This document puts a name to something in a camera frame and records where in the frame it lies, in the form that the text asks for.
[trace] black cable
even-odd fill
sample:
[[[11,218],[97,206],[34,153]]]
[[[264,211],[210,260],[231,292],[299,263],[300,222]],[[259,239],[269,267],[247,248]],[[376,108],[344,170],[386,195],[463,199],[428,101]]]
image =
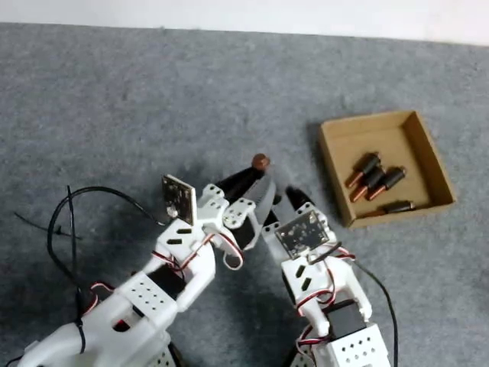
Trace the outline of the black cable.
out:
[[[28,224],[29,226],[33,226],[34,228],[40,229],[41,231],[47,232],[47,228],[44,228],[43,226],[38,225],[37,223],[32,222],[31,220],[27,219],[24,216],[21,216],[19,213],[14,212],[14,215],[18,217],[22,222]],[[64,235],[65,237],[71,237],[71,234],[65,233],[61,231],[61,226],[57,228],[57,230],[54,232],[55,235]]]
[[[387,299],[387,305],[389,306],[389,311],[390,315],[392,316],[392,324],[393,324],[393,333],[394,333],[394,354],[393,354],[393,359],[394,359],[394,366],[397,367],[398,359],[399,359],[399,336],[397,332],[397,318],[396,318],[396,313],[394,312],[394,307],[392,305],[392,300],[390,299],[389,292],[385,288],[385,286],[382,284],[382,282],[372,273],[369,271],[365,266],[362,264],[358,263],[358,261],[353,261],[354,264],[356,264],[366,275],[368,275],[372,280],[378,284],[379,287],[381,287],[381,290],[384,292],[384,295]]]
[[[76,277],[78,275],[78,267],[77,267],[77,260],[76,260],[75,211],[73,208],[73,195],[71,194],[70,186],[67,186],[66,190],[68,191],[68,204],[70,207],[71,266],[72,266],[71,272]],[[82,340],[82,347],[79,351],[79,354],[83,354],[83,352],[85,352],[85,347],[86,347],[86,339],[85,339],[85,333],[83,332],[83,321],[82,321],[83,297],[82,297],[82,290],[78,286],[76,287],[75,303],[76,303],[75,324],[76,324],[76,327],[78,328],[79,336]]]
[[[5,364],[5,367],[9,367],[13,362],[17,362],[17,361],[20,361],[21,358],[23,356],[19,356],[19,357],[15,357],[15,358],[12,358],[10,361],[8,361],[6,364]]]
[[[104,186],[91,186],[91,187],[83,187],[81,189],[78,189],[76,191],[73,191],[71,193],[71,198],[74,198],[76,196],[79,196],[83,193],[90,193],[90,192],[104,192],[104,193],[111,193],[113,195],[119,196],[122,199],[128,201],[130,204],[135,206],[137,209],[139,209],[146,217],[149,219],[153,220],[156,224],[159,226],[164,226],[164,223],[160,222],[157,220],[151,213],[149,213],[140,203],[138,203],[135,199],[130,197],[129,195],[122,193],[121,191],[117,191],[115,189],[111,189],[110,187],[104,187]],[[49,256],[53,259],[54,264],[68,277],[68,279],[75,284],[79,289],[82,289],[81,282],[79,281],[78,277],[74,275],[67,266],[56,256],[53,250],[53,232],[54,232],[54,226],[56,225],[56,221],[58,216],[60,215],[60,212],[62,208],[68,203],[69,197],[65,197],[63,200],[60,201],[60,203],[57,205],[56,209],[53,212],[53,215],[51,216],[51,221],[49,222],[49,226],[47,228],[47,252]]]
[[[330,256],[333,252],[335,252],[338,248],[342,247],[342,243],[341,241],[338,242],[336,245],[334,245],[333,247],[331,247],[328,251],[326,251],[324,254],[318,256],[318,258],[315,258],[314,260],[312,261],[309,261],[309,265],[314,265],[314,264],[317,264],[318,262],[321,262],[322,260],[324,260],[325,258],[327,258],[328,256]]]

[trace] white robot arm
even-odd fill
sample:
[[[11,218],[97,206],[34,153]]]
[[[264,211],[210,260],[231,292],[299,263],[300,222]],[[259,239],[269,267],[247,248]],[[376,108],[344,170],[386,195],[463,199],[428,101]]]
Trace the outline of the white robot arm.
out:
[[[251,168],[237,175],[207,185],[198,201],[193,187],[165,176],[167,211],[174,221],[143,269],[83,315],[84,348],[79,329],[70,323],[32,343],[18,365],[181,366],[166,330],[214,278],[211,243],[224,252],[226,266],[238,270],[274,200],[274,183],[264,172]],[[236,265],[228,263],[230,257]]]
[[[290,189],[294,218],[275,217],[262,235],[282,269],[290,298],[309,325],[296,341],[291,366],[389,367],[387,348],[371,304],[325,215],[298,189]]]

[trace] open cardboard tray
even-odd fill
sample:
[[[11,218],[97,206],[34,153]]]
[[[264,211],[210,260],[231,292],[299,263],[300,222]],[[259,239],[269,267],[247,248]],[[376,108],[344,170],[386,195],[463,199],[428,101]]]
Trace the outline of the open cardboard tray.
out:
[[[429,133],[415,111],[386,112],[326,121],[320,141],[326,166],[347,227],[370,226],[446,209],[455,202],[452,185]],[[379,152],[385,169],[404,166],[406,177],[372,201],[349,199],[345,181],[366,153]],[[387,203],[411,200],[410,212],[361,218]]]

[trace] small brown ball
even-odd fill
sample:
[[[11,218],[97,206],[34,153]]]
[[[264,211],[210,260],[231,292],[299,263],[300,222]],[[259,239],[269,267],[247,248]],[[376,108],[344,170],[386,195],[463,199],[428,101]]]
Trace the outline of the small brown ball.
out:
[[[263,153],[258,153],[253,157],[251,166],[259,171],[265,171],[270,166],[270,158]]]

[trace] white wall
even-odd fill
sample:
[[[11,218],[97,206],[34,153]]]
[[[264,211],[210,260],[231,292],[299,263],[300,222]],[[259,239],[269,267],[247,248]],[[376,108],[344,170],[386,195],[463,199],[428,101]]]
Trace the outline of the white wall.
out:
[[[0,0],[0,21],[489,45],[487,0]]]

